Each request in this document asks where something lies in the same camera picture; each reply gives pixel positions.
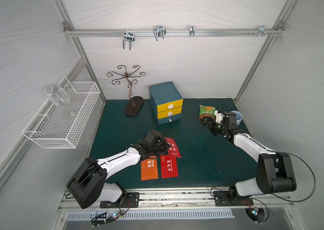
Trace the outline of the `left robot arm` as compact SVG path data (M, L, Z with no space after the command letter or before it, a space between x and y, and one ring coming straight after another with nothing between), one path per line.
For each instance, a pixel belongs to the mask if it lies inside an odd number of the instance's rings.
M169 148L170 144L162 134L152 129L148 131L146 138L131 144L123 152L97 160L88 157L67 183L70 195L82 209L90 207L97 201L114 203L121 207L126 202L127 191L118 183L107 183L107 179L150 156L167 153Z

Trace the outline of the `teal bottom drawer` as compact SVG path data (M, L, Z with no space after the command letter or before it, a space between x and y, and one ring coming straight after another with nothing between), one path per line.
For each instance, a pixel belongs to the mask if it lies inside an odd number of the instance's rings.
M157 124L158 125L168 124L168 123L180 120L180 118L181 118L181 114L172 115L170 117L165 117L165 118L162 118L162 119L158 119Z

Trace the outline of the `orange postcard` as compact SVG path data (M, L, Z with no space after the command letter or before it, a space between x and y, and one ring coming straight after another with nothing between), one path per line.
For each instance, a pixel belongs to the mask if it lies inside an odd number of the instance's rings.
M151 156L141 162L141 180L158 179L158 164L157 157Z

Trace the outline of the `red postcard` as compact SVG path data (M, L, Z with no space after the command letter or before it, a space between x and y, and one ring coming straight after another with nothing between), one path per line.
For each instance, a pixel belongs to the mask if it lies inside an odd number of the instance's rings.
M161 177L173 178L178 177L177 160L169 155L160 156L161 160Z
M165 140L170 145L169 149L167 150L169 156L173 158L182 158L175 140L173 138L167 138L167 137L165 137Z

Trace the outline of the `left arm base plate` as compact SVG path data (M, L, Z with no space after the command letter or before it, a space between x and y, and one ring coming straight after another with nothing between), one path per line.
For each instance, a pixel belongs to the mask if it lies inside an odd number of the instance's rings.
M122 194L116 202L101 201L100 208L138 208L140 194L138 192L130 192Z

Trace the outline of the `teal drawer cabinet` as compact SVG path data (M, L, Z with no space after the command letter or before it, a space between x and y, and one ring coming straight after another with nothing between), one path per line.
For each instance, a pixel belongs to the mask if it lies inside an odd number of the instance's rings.
M151 109L156 122L157 106L171 101L183 99L173 82L166 82L149 87Z

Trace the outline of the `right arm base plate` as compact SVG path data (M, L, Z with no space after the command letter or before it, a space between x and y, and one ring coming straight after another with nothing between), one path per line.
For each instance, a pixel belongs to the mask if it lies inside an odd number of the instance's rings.
M235 196L232 192L229 191L213 191L211 195L214 198L215 206L217 207L245 207L253 206L254 202L249 197Z

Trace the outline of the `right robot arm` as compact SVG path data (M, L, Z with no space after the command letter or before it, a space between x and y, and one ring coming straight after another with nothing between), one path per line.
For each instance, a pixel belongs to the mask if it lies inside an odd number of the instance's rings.
M256 176L237 182L229 188L229 198L292 192L297 188L295 174L288 153L276 152L256 141L238 128L233 112L219 113L219 119L206 115L200 123L213 135L222 135L230 143L245 151L257 163Z

